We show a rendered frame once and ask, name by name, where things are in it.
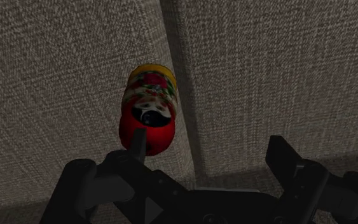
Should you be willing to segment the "red painted nesting doll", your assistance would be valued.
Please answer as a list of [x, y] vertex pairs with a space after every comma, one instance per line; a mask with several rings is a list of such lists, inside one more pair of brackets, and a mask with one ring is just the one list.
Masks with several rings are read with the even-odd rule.
[[146, 155], [155, 156], [171, 144], [176, 129], [177, 82], [159, 64], [137, 66], [128, 77], [121, 101], [119, 136], [129, 149], [136, 129], [146, 129]]

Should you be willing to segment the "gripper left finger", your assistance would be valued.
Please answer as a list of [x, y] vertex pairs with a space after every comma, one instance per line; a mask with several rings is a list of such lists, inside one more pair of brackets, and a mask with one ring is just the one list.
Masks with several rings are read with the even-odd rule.
[[188, 224], [178, 196], [186, 189], [144, 165], [147, 130], [136, 129], [129, 150], [68, 162], [39, 224], [92, 224], [100, 205], [113, 203], [131, 224]]

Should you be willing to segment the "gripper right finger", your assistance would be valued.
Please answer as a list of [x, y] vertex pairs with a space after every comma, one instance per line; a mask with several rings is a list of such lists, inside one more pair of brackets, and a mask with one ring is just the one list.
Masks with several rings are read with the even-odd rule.
[[358, 172], [342, 177], [302, 158], [282, 136], [271, 136], [265, 161], [284, 192], [268, 224], [315, 224], [318, 210], [337, 224], [358, 224]]

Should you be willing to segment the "beige fabric sofa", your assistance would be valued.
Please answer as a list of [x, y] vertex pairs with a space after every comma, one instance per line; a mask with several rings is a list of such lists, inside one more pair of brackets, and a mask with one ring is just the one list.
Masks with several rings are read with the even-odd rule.
[[121, 148], [140, 64], [171, 69], [175, 138], [146, 159], [187, 188], [282, 188], [281, 135], [358, 171], [358, 0], [0, 0], [0, 224], [38, 224], [65, 164]]

